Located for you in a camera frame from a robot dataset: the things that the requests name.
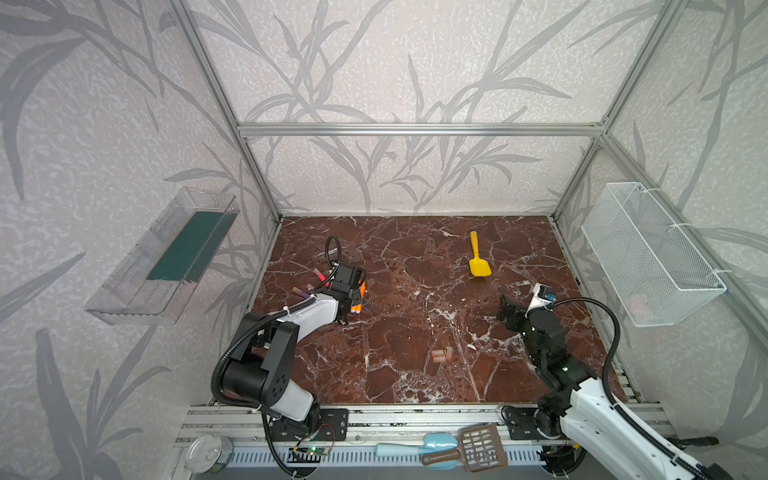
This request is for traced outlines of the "pink highlighter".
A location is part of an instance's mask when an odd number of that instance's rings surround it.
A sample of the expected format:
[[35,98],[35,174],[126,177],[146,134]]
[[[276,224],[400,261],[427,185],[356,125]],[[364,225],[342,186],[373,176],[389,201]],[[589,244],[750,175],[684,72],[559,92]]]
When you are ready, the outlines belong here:
[[327,279],[328,279],[327,275],[324,274],[321,270],[319,270],[317,268],[314,268],[313,272],[322,282],[326,282],[327,281]]

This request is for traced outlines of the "purple highlighter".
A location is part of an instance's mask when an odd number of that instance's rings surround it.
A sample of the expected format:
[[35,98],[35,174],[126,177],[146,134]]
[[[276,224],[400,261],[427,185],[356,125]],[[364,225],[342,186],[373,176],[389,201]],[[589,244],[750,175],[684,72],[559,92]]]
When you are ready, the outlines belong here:
[[293,287],[293,288],[292,288],[292,291],[293,291],[293,292],[294,292],[296,295],[300,296],[302,299],[307,299],[307,298],[309,298],[309,297],[310,297],[310,294],[309,294],[307,291],[304,291],[304,290],[302,290],[302,289],[300,289],[300,288],[298,288],[298,287]]

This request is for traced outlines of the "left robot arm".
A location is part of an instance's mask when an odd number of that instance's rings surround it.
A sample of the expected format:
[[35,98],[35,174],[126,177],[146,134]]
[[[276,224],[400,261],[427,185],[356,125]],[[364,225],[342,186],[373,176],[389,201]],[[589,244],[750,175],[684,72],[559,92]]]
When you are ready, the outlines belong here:
[[318,401],[292,380],[297,346],[322,327],[345,324],[363,302],[365,280],[362,268],[337,263],[301,302],[269,314],[246,314],[214,367],[214,399],[313,429],[319,422]]

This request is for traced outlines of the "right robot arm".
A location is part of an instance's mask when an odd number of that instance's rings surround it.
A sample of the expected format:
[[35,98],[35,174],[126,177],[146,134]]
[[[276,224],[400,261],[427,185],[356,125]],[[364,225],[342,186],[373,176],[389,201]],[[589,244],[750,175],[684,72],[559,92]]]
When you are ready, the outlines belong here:
[[[596,375],[566,345],[556,309],[585,303],[606,313],[613,338]],[[543,436],[563,436],[585,448],[618,479],[729,479],[720,465],[706,466],[635,414],[611,390],[610,373],[621,339],[617,315],[589,297],[557,301],[554,290],[538,284],[523,307],[502,295],[496,318],[523,340],[529,363],[549,393],[537,401],[534,424]]]

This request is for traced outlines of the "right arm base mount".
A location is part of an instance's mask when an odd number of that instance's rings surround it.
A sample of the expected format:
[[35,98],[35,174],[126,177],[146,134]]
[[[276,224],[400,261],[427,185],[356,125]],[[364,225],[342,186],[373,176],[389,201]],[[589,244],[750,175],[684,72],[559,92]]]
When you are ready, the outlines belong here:
[[540,408],[503,406],[501,417],[512,440],[558,440],[562,438],[559,420]]

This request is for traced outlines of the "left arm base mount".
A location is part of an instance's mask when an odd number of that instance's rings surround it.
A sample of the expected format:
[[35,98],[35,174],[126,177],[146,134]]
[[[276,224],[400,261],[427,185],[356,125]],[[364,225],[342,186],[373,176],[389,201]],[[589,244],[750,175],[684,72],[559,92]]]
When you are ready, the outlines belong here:
[[344,441],[350,411],[345,408],[312,409],[304,421],[287,417],[269,419],[267,427],[273,441],[288,442],[312,438],[321,441]]

